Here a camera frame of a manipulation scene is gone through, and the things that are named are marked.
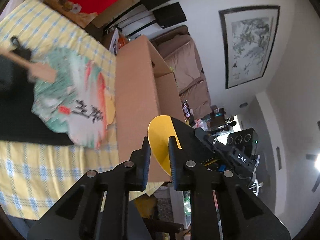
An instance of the metal screw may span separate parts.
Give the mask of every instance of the metal screw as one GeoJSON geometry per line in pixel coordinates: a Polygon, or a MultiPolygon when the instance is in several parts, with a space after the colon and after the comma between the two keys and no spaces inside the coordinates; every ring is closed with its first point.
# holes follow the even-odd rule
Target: metal screw
{"type": "Polygon", "coordinates": [[[196,163],[195,163],[194,161],[187,161],[187,162],[186,162],[186,165],[187,165],[188,167],[194,167],[194,166],[196,166],[196,163]]]}
{"type": "Polygon", "coordinates": [[[93,178],[94,176],[96,176],[97,172],[94,170],[88,171],[87,172],[87,177],[89,178],[93,178]]]}
{"type": "Polygon", "coordinates": [[[233,172],[226,170],[223,172],[223,175],[226,176],[227,178],[231,178],[233,176],[233,172]]]}
{"type": "Polygon", "coordinates": [[[133,165],[134,165],[134,163],[132,161],[126,161],[124,163],[124,166],[127,167],[127,168],[131,168],[133,165]]]}

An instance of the ceiling light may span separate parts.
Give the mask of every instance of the ceiling light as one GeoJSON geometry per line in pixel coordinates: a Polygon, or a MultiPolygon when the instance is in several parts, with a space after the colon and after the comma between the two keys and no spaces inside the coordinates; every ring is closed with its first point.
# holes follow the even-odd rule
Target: ceiling light
{"type": "Polygon", "coordinates": [[[318,154],[316,162],[315,162],[315,168],[320,172],[320,154],[318,154]]]}
{"type": "Polygon", "coordinates": [[[240,108],[245,108],[248,105],[247,102],[242,103],[241,105],[239,105],[240,108]]]}

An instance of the framed painting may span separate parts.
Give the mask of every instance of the framed painting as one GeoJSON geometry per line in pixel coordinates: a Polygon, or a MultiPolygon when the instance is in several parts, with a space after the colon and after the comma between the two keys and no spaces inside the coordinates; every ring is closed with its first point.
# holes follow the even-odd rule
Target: framed painting
{"type": "Polygon", "coordinates": [[[263,77],[279,22],[280,6],[219,11],[226,62],[226,89],[263,77]]]}

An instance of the chinese calligraphy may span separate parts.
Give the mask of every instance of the chinese calligraphy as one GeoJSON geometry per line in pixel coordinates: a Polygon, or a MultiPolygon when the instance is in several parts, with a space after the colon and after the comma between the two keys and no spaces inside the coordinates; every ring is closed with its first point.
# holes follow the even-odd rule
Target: chinese calligraphy
{"type": "Polygon", "coordinates": [[[103,119],[102,112],[95,106],[91,106],[92,112],[91,114],[87,114],[88,110],[87,105],[84,103],[83,100],[76,100],[78,106],[76,107],[76,110],[73,110],[72,113],[83,115],[86,118],[93,117],[92,123],[94,123],[96,120],[101,121],[103,119]]]}

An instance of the box flap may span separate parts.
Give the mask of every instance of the box flap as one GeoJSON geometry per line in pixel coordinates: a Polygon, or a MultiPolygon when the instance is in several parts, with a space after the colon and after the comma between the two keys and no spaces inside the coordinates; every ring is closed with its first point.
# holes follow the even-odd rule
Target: box flap
{"type": "MultiPolygon", "coordinates": [[[[129,160],[133,151],[148,136],[148,126],[160,115],[156,82],[146,37],[142,36],[119,50],[116,66],[116,121],[120,162],[129,160]]],[[[150,160],[149,181],[169,181],[170,177],[150,160]]]]}
{"type": "Polygon", "coordinates": [[[160,112],[185,122],[173,73],[156,78],[160,112]]]}
{"type": "Polygon", "coordinates": [[[168,67],[164,59],[161,57],[161,55],[156,50],[156,48],[152,45],[152,43],[148,40],[148,38],[146,36],[143,36],[143,38],[147,40],[147,43],[148,43],[149,53],[153,63],[152,66],[153,66],[153,73],[155,75],[155,78],[172,73],[171,69],[168,67]]]}

